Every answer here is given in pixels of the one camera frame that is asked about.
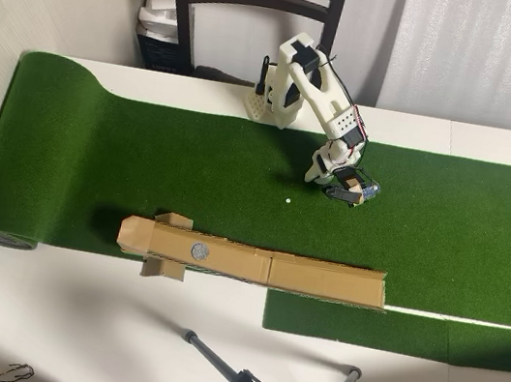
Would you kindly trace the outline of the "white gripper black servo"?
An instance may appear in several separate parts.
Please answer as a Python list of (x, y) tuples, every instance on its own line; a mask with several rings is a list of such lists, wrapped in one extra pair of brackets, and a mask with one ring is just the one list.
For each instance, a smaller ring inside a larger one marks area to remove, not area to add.
[(333, 170), (336, 168), (355, 166), (360, 161), (362, 144), (348, 147), (346, 142), (338, 140), (328, 140), (318, 150), (314, 152), (310, 166), (305, 174), (305, 182), (324, 186), (331, 182), (332, 174), (322, 172), (321, 169)]

